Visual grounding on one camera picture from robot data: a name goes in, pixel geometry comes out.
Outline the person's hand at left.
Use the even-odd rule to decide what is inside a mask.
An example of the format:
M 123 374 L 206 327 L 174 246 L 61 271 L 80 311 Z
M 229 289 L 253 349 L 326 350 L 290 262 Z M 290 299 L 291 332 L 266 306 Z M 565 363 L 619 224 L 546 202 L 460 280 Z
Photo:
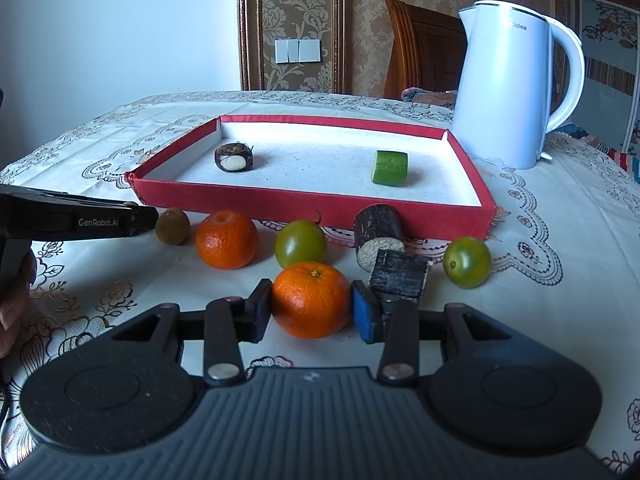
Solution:
M 0 358 L 5 358 L 12 350 L 22 330 L 21 318 L 30 306 L 30 288 L 37 273 L 37 261 L 29 252 L 22 261 L 20 273 L 1 301 Z

